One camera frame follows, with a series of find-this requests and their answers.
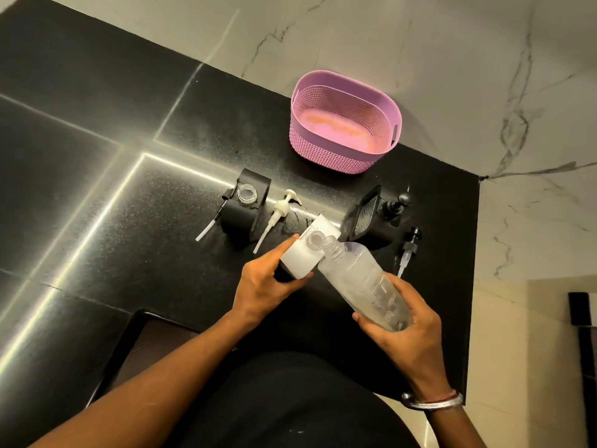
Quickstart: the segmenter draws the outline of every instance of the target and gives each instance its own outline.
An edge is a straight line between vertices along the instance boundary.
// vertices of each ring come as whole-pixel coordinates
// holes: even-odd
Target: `hand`
[[[392,333],[362,314],[354,313],[352,317],[406,376],[417,399],[427,402],[444,399],[452,388],[444,368],[442,321],[413,286],[391,273],[386,275],[410,308],[413,324]]]
[[[247,324],[249,330],[257,327],[272,309],[291,293],[301,289],[313,276],[313,272],[309,272],[306,277],[288,283],[280,283],[273,278],[280,258],[298,238],[299,235],[295,234],[243,267],[230,313]]]

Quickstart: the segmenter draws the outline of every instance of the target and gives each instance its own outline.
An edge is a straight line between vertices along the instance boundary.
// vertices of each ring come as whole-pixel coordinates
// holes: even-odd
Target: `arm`
[[[215,368],[249,331],[310,278],[273,278],[292,237],[243,267],[234,304],[207,331],[109,392],[31,448],[158,448]]]
[[[387,276],[411,309],[413,324],[392,333],[361,314],[354,313],[353,319],[404,374],[419,401],[444,400],[452,387],[444,368],[441,320],[410,284]],[[427,418],[442,448],[486,448],[462,406],[427,412]]]

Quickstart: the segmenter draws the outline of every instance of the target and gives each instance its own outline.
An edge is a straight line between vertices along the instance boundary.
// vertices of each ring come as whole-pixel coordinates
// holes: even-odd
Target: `bottle neck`
[[[324,242],[324,255],[328,259],[339,260],[346,253],[346,246],[334,236],[327,236]]]

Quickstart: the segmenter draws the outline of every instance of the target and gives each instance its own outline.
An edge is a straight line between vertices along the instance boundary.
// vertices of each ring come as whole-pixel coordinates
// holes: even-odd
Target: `person's left hand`
[[[291,293],[301,289],[313,276],[313,272],[309,272],[306,277],[288,283],[280,283],[273,278],[280,258],[298,238],[299,235],[295,234],[243,267],[230,313],[240,318],[250,330],[257,327],[271,310]]]

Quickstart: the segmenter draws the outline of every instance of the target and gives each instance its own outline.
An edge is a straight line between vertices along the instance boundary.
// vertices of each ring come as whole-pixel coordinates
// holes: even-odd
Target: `clear bottle opening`
[[[243,184],[236,191],[238,201],[243,204],[253,204],[257,201],[257,190],[251,184]]]
[[[321,250],[324,247],[325,235],[321,231],[313,231],[307,236],[307,245],[313,250]]]

